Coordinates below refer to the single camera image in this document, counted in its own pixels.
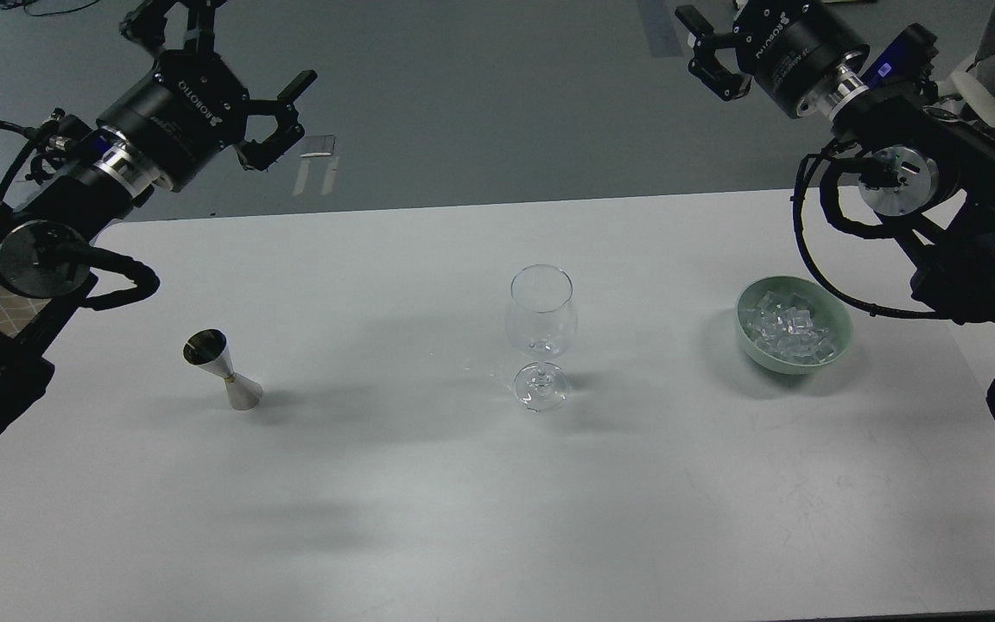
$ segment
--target wine glass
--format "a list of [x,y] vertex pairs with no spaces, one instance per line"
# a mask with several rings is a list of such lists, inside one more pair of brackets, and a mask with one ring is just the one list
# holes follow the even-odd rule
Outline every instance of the wine glass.
[[578,330],[574,286],[554,265],[529,265],[514,276],[505,312],[505,334],[515,349],[536,361],[513,379],[513,391],[530,410],[555,409],[570,394],[570,381],[550,359],[563,354]]

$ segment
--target gray floor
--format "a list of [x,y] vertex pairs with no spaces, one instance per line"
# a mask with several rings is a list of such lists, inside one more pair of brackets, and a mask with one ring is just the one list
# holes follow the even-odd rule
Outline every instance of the gray floor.
[[[94,119],[149,70],[119,38],[136,0],[75,15],[0,11],[0,118],[35,125],[55,106]],[[75,0],[42,0],[45,10]],[[729,0],[698,0],[720,28]],[[337,135],[331,192],[316,161],[295,196],[289,153],[266,174],[224,153],[181,194],[131,218],[335,212],[787,187],[828,129],[790,122],[758,90],[723,104],[663,55],[684,34],[660,0],[233,0],[218,51],[271,96],[300,68],[309,134]],[[940,36],[950,71],[978,46],[991,0],[880,0],[834,11],[880,51],[908,23]],[[173,20],[176,39],[182,17]],[[265,133],[269,124],[253,125]],[[0,170],[16,142],[0,136]],[[19,201],[29,190],[19,185]]]

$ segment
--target glass stem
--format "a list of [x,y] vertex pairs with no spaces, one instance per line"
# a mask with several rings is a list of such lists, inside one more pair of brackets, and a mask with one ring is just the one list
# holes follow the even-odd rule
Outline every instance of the glass stem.
[[555,384],[555,377],[547,371],[540,369],[540,367],[537,367],[536,374],[533,374],[532,379],[530,379],[530,384],[532,384],[532,386],[536,389],[550,389],[550,386]]

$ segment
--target black robotic arm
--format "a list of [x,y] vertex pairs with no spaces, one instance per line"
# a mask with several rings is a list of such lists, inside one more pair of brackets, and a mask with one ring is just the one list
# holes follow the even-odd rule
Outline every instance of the black robotic arm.
[[[163,30],[176,4],[187,9],[187,31],[183,47],[169,50]],[[17,335],[0,332],[0,432],[44,394],[53,366],[43,353],[79,308],[121,307],[159,287],[147,265],[91,244],[103,228],[142,205],[155,187],[179,192],[225,147],[234,147],[244,168],[265,170],[303,136],[294,101],[316,74],[297,74],[277,98],[250,98],[213,51],[214,13],[222,4],[145,0],[128,13],[122,35],[149,51],[154,64],[99,115],[95,129],[60,110],[40,127],[0,122],[0,130],[27,138],[0,185],[0,287],[48,300]],[[253,115],[277,121],[263,142],[245,137]],[[41,188],[11,209],[5,189],[35,152],[29,178]],[[122,273],[134,287],[88,298],[98,283],[92,269]]]

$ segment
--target robotiq logo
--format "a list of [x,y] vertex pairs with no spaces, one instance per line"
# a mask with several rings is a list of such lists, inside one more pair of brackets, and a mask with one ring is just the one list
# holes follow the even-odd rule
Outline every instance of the robotiq logo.
[[763,54],[766,53],[767,48],[770,48],[770,44],[777,39],[778,35],[782,34],[785,27],[789,25],[789,16],[785,15],[785,11],[782,11],[782,16],[778,17],[777,25],[775,25],[774,30],[770,31],[770,36],[767,36],[766,41],[763,42],[763,46],[758,49],[755,53],[755,60],[763,58]]
[[190,102],[190,104],[196,107],[196,109],[198,109],[200,113],[202,113],[202,117],[205,117],[206,121],[210,122],[210,127],[217,127],[218,125],[221,124],[221,117],[218,117],[218,115],[213,114],[212,111],[210,111],[210,107],[206,106],[205,102],[202,102],[202,98],[199,98],[197,93],[194,93],[194,91],[190,90],[190,85],[187,84],[185,79],[181,79],[181,81],[179,81],[179,90],[182,91],[183,95],[187,96],[187,99]]

